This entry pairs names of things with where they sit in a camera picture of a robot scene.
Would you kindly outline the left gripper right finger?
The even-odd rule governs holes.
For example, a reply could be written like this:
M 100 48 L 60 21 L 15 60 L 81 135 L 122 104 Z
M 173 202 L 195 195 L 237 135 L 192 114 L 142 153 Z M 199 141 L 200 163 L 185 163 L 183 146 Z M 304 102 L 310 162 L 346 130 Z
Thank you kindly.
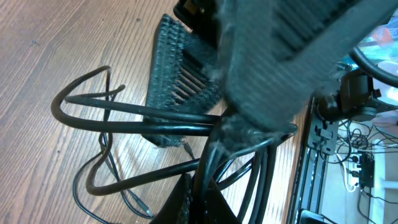
M 204 206 L 204 224 L 241 224 L 213 179 L 206 190 Z

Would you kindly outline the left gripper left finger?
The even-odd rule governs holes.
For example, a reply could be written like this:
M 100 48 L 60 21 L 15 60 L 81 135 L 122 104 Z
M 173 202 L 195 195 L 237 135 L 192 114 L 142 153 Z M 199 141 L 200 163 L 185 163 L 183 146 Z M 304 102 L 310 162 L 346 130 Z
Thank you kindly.
M 182 174 L 164 206 L 150 224 L 188 224 L 192 201 L 192 177 Z

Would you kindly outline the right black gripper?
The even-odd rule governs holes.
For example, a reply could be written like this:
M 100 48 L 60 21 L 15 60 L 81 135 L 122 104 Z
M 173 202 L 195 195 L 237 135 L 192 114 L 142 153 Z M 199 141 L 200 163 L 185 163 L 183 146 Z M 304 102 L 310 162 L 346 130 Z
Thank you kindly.
M 360 89 L 377 70 L 358 44 L 396 9 L 395 0 L 179 0 L 173 12 L 192 32 L 167 14 L 161 17 L 146 106 L 197 114 L 203 124 L 214 124 L 208 112 L 221 95 L 209 70 L 218 46 L 230 109 L 214 135 L 226 148 L 280 142 L 319 90 L 321 118 L 359 119 L 373 101 L 370 89 Z

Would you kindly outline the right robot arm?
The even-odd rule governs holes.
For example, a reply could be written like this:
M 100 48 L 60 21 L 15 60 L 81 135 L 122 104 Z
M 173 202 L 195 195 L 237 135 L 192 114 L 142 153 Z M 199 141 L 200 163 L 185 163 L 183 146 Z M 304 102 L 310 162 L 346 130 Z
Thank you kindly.
M 225 98 L 211 142 L 237 151 L 279 142 L 312 93 L 326 121 L 375 108 L 381 70 L 359 43 L 396 1 L 180 1 L 156 31 L 147 106 L 208 112 Z

